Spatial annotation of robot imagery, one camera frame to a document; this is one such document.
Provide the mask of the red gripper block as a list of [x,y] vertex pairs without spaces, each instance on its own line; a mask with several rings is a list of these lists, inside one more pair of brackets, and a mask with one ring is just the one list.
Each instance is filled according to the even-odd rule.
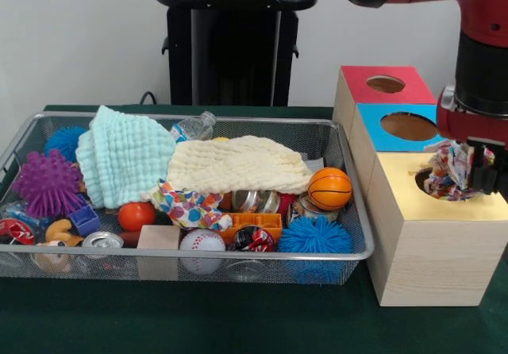
[[[475,114],[463,108],[454,87],[445,87],[437,103],[439,134],[460,142],[474,141],[507,147],[507,119]],[[483,167],[482,185],[481,168]],[[483,147],[474,146],[471,159],[470,185],[484,194],[496,193],[498,168],[496,160],[483,166]]]

